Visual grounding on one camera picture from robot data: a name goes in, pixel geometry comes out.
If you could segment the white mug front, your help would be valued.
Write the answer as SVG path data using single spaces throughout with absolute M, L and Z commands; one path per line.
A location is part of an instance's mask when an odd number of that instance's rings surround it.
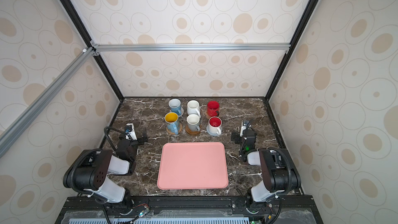
M 190 114 L 187 117 L 187 125 L 191 132 L 200 132 L 200 116 L 196 114 Z

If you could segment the blue floral mug white inside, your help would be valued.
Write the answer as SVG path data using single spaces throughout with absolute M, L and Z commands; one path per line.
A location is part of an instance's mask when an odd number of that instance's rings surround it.
M 172 113 L 176 113 L 177 116 L 180 115 L 181 111 L 181 101 L 179 99 L 171 99 L 169 101 L 169 108 Z

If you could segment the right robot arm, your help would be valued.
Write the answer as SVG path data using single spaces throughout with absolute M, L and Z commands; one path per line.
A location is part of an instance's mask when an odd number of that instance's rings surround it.
M 231 141 L 240 145 L 239 158 L 261 168 L 262 181 L 246 194 L 247 207 L 271 202 L 301 187 L 301 177 L 287 149 L 255 147 L 257 134 L 250 129 L 231 133 Z

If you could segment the multicolour woven round coaster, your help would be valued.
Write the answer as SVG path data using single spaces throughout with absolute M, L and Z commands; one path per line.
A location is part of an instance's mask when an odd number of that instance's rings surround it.
M 181 108 L 180 111 L 181 111 L 181 113 L 180 113 L 180 115 L 178 115 L 178 117 L 181 117 L 184 114 L 184 109 L 183 108 Z

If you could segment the white mug red inside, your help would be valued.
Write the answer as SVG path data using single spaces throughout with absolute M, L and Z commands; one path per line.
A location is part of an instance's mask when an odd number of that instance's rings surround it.
M 222 134 L 222 120 L 219 117 L 211 117 L 207 126 L 212 133 Z

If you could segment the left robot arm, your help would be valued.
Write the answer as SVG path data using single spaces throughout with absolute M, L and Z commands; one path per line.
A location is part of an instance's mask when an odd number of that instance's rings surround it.
M 148 143 L 147 130 L 137 136 L 133 123 L 123 130 L 104 128 L 111 149 L 83 150 L 63 177 L 63 186 L 93 197 L 101 204 L 116 204 L 132 208 L 133 200 L 128 189 L 114 183 L 108 175 L 130 176 L 137 162 L 138 147 Z

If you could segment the woven rattan round coaster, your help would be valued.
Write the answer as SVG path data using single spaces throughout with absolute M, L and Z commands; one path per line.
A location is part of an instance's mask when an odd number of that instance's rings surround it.
M 179 135 L 182 132 L 182 124 L 180 123 L 177 129 L 174 129 L 171 125 L 168 125 L 166 130 L 169 135 Z

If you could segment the brown paw shaped coaster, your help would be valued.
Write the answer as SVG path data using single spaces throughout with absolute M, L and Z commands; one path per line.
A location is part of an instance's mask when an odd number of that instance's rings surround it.
M 209 116 L 207 112 L 205 112 L 205 116 L 207 119 L 210 119 L 212 116 Z

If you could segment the dark red mug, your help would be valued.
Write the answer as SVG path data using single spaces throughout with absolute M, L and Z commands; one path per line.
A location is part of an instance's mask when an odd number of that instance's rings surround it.
M 209 101 L 207 103 L 207 116 L 211 117 L 219 117 L 220 115 L 220 104 L 217 101 Z

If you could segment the blue mug yellow inside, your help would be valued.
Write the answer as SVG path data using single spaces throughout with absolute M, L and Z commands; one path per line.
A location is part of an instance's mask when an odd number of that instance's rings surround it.
M 178 116 L 176 113 L 168 113 L 165 115 L 164 120 L 166 122 L 166 126 L 171 125 L 174 129 L 177 129 L 178 125 L 179 125 L 179 120 L 178 120 Z

